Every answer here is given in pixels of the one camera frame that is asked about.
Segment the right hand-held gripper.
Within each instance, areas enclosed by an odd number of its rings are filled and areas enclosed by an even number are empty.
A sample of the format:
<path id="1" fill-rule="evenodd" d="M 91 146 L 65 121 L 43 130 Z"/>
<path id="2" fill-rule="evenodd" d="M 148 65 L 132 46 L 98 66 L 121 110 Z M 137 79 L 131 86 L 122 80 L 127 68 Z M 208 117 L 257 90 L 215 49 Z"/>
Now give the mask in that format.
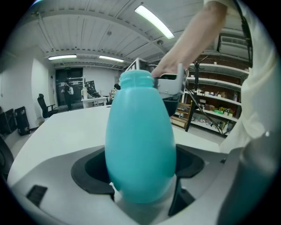
<path id="1" fill-rule="evenodd" d="M 146 60 L 137 58 L 125 71 L 151 73 L 156 67 L 155 63 L 149 63 Z M 176 73 L 162 73 L 160 76 L 152 77 L 152 79 L 153 87 L 161 95 L 169 117 L 173 116 L 179 106 L 187 83 L 187 75 L 183 64 L 178 64 Z"/>

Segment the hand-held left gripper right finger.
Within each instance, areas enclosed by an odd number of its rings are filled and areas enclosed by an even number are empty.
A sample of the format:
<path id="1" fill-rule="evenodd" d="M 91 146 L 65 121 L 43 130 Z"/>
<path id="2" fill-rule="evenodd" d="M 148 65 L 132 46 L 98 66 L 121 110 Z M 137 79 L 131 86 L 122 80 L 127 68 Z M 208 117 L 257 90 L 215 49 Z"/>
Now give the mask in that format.
<path id="1" fill-rule="evenodd" d="M 176 144 L 175 175 L 177 178 L 192 178 L 203 170 L 205 162 L 195 153 L 198 153 L 198 149 Z"/>

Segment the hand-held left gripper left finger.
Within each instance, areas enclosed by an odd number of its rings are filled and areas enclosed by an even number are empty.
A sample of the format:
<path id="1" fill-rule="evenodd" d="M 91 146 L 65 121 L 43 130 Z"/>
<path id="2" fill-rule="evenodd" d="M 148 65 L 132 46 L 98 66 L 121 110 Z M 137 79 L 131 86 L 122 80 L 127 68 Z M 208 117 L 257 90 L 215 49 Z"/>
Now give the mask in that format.
<path id="1" fill-rule="evenodd" d="M 89 194 L 114 196 L 104 147 L 78 159 L 71 168 L 73 181 Z"/>

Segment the person's right hand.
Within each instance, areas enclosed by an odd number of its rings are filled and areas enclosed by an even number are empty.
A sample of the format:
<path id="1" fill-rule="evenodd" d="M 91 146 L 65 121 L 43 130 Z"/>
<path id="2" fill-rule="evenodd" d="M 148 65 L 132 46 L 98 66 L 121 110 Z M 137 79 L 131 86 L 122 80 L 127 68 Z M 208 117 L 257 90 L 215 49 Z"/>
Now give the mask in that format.
<path id="1" fill-rule="evenodd" d="M 151 76 L 156 78 L 163 74 L 177 74 L 178 63 L 175 61 L 160 61 L 156 68 L 151 72 Z"/>

